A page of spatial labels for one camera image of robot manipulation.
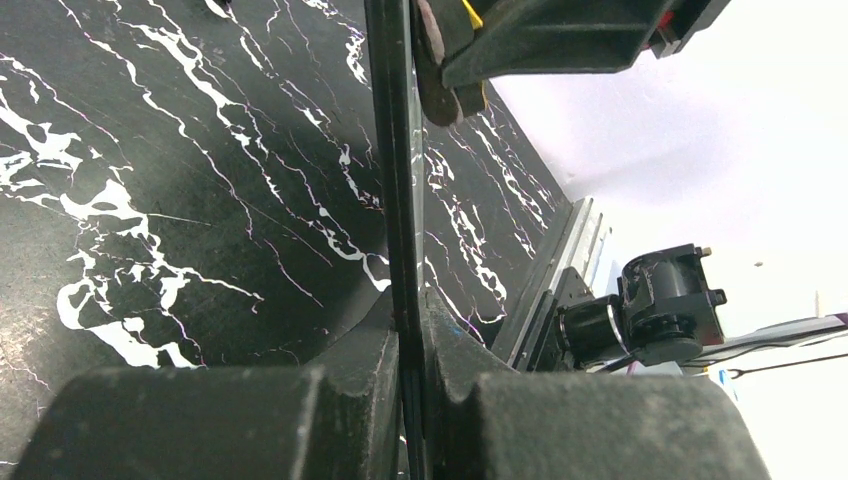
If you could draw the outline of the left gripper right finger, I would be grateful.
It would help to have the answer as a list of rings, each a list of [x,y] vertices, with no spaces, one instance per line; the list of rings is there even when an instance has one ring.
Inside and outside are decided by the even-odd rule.
[[[737,408],[712,382],[519,373],[420,295],[424,428],[436,479],[765,479]]]

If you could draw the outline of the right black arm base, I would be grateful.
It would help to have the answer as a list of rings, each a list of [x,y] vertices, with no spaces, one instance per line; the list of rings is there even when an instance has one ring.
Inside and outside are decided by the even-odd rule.
[[[519,372],[561,370],[567,345],[559,326],[560,317],[567,308],[593,299],[583,276],[574,267],[567,267],[555,286],[545,290],[531,310],[511,367]]]

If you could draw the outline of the yellow whiteboard eraser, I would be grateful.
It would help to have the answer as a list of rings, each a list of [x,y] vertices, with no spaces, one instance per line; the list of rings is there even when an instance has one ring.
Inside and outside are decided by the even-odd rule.
[[[471,1],[416,0],[412,3],[413,59],[421,110],[439,127],[452,127],[488,107],[481,82],[450,86],[445,68],[471,45],[483,19]]]

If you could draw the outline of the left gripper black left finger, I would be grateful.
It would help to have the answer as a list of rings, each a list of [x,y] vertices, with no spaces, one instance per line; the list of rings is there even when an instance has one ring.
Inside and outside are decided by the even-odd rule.
[[[70,381],[17,479],[392,479],[399,343],[385,292],[293,366],[104,368]]]

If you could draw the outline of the white dry-erase board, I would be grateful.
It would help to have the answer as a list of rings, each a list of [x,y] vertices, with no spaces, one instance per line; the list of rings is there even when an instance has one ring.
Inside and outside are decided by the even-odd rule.
[[[421,146],[416,137],[421,114],[415,99],[413,6],[410,1],[366,1],[364,9],[409,474],[430,479],[413,191],[413,158]]]

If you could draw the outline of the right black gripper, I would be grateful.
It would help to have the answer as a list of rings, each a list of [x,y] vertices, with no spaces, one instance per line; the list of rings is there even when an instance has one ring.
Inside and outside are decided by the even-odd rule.
[[[496,1],[483,27],[445,68],[450,86],[505,75],[608,74],[648,46],[657,59],[683,50],[730,0]]]

